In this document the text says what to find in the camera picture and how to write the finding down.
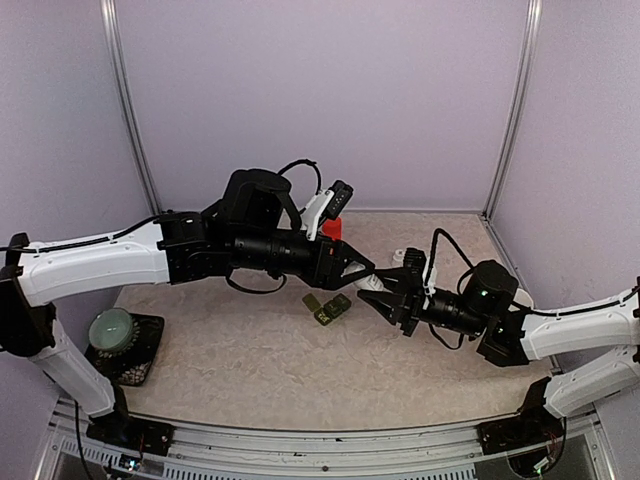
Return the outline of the small white pill bottle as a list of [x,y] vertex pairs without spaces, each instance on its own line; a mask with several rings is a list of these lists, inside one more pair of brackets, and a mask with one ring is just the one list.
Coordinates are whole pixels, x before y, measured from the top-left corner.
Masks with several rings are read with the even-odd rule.
[[354,285],[359,290],[375,291],[375,292],[380,292],[385,290],[383,282],[375,274],[371,274],[359,280],[356,280],[354,282]]

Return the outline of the green pill organizer box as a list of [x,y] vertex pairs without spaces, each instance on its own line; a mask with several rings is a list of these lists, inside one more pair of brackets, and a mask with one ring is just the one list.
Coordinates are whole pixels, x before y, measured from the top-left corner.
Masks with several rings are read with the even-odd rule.
[[352,307],[351,300],[344,294],[338,294],[321,304],[313,294],[309,293],[302,298],[302,302],[322,326],[329,325]]

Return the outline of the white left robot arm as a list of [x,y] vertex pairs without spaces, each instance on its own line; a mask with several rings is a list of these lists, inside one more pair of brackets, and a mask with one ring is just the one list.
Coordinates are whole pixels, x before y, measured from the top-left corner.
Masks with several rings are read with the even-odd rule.
[[320,228],[338,217],[352,190],[342,181],[303,208],[282,174],[240,169],[203,211],[166,212],[119,232],[61,242],[13,236],[1,270],[1,346],[38,365],[121,445],[140,434],[124,395],[99,373],[56,317],[59,299],[137,284],[230,278],[237,269],[295,276],[339,290],[374,272],[373,263]]

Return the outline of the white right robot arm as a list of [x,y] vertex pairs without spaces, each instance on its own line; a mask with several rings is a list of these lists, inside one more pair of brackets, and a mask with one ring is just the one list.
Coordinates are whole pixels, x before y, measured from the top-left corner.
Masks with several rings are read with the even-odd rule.
[[534,310],[515,300],[518,280],[501,264],[485,260],[464,274],[459,293],[436,287],[433,263],[423,251],[406,250],[403,265],[377,271],[383,290],[358,296],[404,335],[421,322],[479,341],[476,349],[498,367],[524,366],[561,353],[607,347],[601,357],[562,375],[532,384],[525,411],[511,433],[523,444],[560,419],[639,382],[639,289],[569,309]]

